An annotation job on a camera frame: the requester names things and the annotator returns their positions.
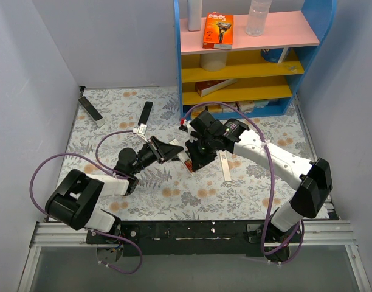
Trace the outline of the red battery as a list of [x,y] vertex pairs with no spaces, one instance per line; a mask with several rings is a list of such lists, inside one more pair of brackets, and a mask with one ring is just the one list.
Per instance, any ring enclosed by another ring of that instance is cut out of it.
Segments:
[[185,161],[184,164],[190,172],[193,171],[192,162],[190,160]]

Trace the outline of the white remote control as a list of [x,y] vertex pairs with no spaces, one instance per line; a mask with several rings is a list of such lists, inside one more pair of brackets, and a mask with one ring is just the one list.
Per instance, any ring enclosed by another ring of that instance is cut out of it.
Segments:
[[[173,139],[172,141],[170,141],[170,144],[173,144],[173,145],[178,145],[180,147],[183,148],[183,146],[179,143],[179,141],[177,139]],[[179,152],[177,155],[177,158],[181,161],[181,163],[183,164],[183,166],[188,170],[188,168],[185,166],[184,162],[187,161],[187,160],[190,160],[190,157],[188,156],[188,154],[186,153],[185,150],[182,150],[181,152]]]

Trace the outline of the white remote battery cover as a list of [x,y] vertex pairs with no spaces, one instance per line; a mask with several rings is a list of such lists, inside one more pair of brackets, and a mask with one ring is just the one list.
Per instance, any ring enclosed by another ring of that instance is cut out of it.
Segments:
[[221,161],[222,174],[225,182],[231,181],[229,163],[225,151],[219,151],[219,158]]

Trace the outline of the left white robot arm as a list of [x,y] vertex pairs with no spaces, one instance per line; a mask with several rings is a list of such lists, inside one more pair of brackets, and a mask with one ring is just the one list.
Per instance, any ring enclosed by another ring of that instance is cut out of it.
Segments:
[[116,217],[96,208],[99,198],[130,195],[139,183],[136,174],[155,162],[167,162],[184,150],[182,146],[164,143],[151,137],[136,152],[124,148],[111,176],[87,175],[71,170],[47,200],[45,211],[72,229],[96,229],[107,243],[115,243],[121,229]]

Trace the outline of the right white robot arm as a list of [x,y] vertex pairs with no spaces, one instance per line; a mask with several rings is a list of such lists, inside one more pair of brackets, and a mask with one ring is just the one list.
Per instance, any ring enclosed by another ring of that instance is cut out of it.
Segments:
[[194,171],[214,161],[219,151],[227,151],[272,169],[294,189],[293,197],[274,212],[266,227],[267,236],[274,242],[287,237],[289,229],[301,219],[315,218],[332,191],[328,161],[310,161],[262,141],[258,133],[239,120],[222,123],[203,111],[193,120],[183,121],[180,128],[190,135],[185,146]]

